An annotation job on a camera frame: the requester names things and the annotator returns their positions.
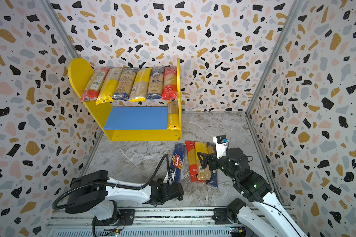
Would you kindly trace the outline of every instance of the yellow shelf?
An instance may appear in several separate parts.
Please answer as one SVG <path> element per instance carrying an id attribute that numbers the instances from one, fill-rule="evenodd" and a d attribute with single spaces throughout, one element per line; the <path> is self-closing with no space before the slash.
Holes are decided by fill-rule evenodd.
<path id="1" fill-rule="evenodd" d="M 81 97 L 94 70 L 83 58 L 76 58 L 69 64 L 69 80 L 78 97 Z M 179 104 L 179 130 L 104 130 L 105 122 L 112 110 L 109 102 L 96 104 L 95 101 L 83 102 L 99 127 L 110 141 L 178 141 L 182 139 L 182 110 L 180 85 L 180 59 L 177 59 L 177 86 Z"/>

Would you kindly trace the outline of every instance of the terrazzo wallpaper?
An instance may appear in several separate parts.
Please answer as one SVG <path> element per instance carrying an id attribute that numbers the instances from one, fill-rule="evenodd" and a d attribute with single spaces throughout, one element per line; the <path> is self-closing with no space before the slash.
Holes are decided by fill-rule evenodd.
<path id="1" fill-rule="evenodd" d="M 0 236 L 42 236 L 100 131 L 35 0 L 0 1 Z"/>
<path id="2" fill-rule="evenodd" d="M 305 233 L 356 237 L 356 0 L 303 2 L 250 117 Z"/>
<path id="3" fill-rule="evenodd" d="M 94 68 L 176 65 L 179 57 L 183 110 L 245 111 L 293 1 L 51 2 L 76 50 Z"/>

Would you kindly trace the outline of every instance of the gray marble tabletop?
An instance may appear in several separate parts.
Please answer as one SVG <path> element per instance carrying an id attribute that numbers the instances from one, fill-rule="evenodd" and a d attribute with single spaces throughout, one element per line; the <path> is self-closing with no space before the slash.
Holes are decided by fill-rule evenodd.
<path id="1" fill-rule="evenodd" d="M 229 147 L 239 147 L 244 154 L 253 156 L 249 163 L 252 170 L 266 179 L 261 160 L 258 157 L 245 115 L 242 113 L 183 113 L 182 136 L 188 141 L 212 142 L 213 136 L 225 134 Z M 108 170 L 115 179 L 145 183 L 153 174 L 162 156 L 167 153 L 169 162 L 176 141 L 133 141 L 110 142 L 105 136 L 100 141 L 87 173 Z M 166 175 L 166 162 L 163 162 L 156 178 Z M 184 189 L 182 201 L 170 200 L 163 207 L 226 206 L 235 198 L 243 201 L 233 187 L 230 178 L 218 170 L 218 188 L 203 183 L 191 182 L 187 154 L 183 162 L 180 183 Z M 133 201 L 118 201 L 119 207 L 150 207 Z"/>

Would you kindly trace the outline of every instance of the row of pasta packages on shelf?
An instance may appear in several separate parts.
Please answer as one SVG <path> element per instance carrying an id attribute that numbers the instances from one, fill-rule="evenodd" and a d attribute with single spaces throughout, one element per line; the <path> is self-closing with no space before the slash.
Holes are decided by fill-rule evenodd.
<path id="1" fill-rule="evenodd" d="M 177 68 L 101 67 L 92 74 L 80 101 L 96 101 L 96 104 L 113 100 L 139 102 L 155 99 L 171 101 L 178 98 Z"/>

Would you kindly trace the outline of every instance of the blue panel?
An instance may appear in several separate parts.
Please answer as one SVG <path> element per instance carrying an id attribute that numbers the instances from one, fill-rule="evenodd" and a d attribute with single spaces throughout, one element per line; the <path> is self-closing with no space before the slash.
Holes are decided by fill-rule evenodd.
<path id="1" fill-rule="evenodd" d="M 104 130 L 167 129 L 167 107 L 113 107 Z"/>

